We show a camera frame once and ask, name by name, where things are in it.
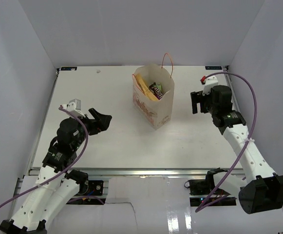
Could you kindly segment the brown paper bag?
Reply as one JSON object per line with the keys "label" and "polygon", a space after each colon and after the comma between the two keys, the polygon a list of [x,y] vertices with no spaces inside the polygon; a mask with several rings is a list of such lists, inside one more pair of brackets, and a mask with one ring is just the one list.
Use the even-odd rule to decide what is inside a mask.
{"label": "brown paper bag", "polygon": [[[171,71],[164,67],[164,58],[170,59]],[[174,98],[174,80],[173,61],[168,53],[163,55],[163,61],[160,64],[148,64],[139,67],[132,74],[132,101],[136,108],[147,119],[154,129],[159,129],[171,120],[173,98]],[[160,83],[162,85],[163,97],[158,101],[149,100],[140,90],[136,82],[135,75],[140,74],[146,85]]]}

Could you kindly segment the purple m&m packet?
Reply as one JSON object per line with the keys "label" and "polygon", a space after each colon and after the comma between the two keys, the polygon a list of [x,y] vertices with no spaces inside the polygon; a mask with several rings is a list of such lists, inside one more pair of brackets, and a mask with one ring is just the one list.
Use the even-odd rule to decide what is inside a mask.
{"label": "purple m&m packet", "polygon": [[160,91],[158,88],[157,88],[157,86],[156,86],[156,84],[157,83],[153,83],[153,84],[151,84],[150,86],[149,86],[149,89],[150,89],[150,91],[156,96],[156,98],[158,99],[158,100],[160,100],[162,97],[163,97],[163,92],[162,92],[162,90]]}

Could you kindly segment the yellow chips bag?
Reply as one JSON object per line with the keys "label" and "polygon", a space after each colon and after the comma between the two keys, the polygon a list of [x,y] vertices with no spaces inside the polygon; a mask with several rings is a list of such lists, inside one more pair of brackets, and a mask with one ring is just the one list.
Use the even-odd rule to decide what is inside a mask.
{"label": "yellow chips bag", "polygon": [[135,79],[136,79],[137,84],[139,85],[140,90],[149,100],[151,101],[159,100],[148,88],[148,86],[146,85],[145,81],[143,80],[140,74],[135,75]]}

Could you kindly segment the green square snack packet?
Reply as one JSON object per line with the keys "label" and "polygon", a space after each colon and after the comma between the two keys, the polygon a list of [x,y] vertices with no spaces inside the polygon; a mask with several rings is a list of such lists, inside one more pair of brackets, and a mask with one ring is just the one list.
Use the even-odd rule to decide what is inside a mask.
{"label": "green square snack packet", "polygon": [[160,83],[157,83],[156,86],[160,91],[162,90],[162,85]]}

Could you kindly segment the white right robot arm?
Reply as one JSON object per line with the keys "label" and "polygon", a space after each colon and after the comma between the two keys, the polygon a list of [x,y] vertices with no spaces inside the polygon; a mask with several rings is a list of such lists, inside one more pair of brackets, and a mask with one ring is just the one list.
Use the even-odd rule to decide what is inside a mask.
{"label": "white right robot arm", "polygon": [[245,174],[245,180],[241,180],[221,168],[210,170],[205,178],[206,190],[213,195],[224,190],[237,197],[247,214],[282,208],[283,175],[277,175],[268,165],[249,135],[242,114],[232,109],[231,89],[216,85],[208,92],[192,92],[190,97],[193,114],[211,114],[213,124],[232,147]]}

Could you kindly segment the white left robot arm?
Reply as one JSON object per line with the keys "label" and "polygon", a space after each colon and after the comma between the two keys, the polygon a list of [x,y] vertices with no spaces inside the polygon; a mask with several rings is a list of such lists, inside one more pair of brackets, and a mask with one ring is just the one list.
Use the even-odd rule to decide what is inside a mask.
{"label": "white left robot arm", "polygon": [[86,147],[89,136],[106,131],[112,120],[94,108],[88,118],[78,108],[60,106],[69,115],[57,129],[42,162],[35,186],[25,192],[27,198],[9,220],[0,224],[5,234],[45,234],[59,211],[76,194],[88,190],[88,175],[70,168],[80,159],[80,146]]}

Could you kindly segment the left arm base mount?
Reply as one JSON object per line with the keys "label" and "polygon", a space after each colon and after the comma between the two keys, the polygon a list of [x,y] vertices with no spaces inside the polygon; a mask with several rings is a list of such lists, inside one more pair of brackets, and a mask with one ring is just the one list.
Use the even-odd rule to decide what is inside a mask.
{"label": "left arm base mount", "polygon": [[78,170],[72,170],[64,177],[68,180],[73,180],[77,184],[78,192],[76,196],[99,196],[103,195],[103,180],[89,180],[88,174]]}

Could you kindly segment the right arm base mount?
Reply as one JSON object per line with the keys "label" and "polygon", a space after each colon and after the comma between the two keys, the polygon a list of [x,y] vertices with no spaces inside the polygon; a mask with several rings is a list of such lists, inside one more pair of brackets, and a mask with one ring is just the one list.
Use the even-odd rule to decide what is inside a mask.
{"label": "right arm base mount", "polygon": [[[221,168],[213,169],[207,172],[204,179],[190,179],[184,183],[184,187],[189,190],[190,205],[192,207],[198,207],[203,203],[203,200],[215,187],[213,175],[217,173],[226,173],[227,170]],[[222,189],[217,189],[216,192],[210,197],[208,203],[216,201],[218,199],[224,199],[212,204],[211,206],[235,206],[236,198]]]}

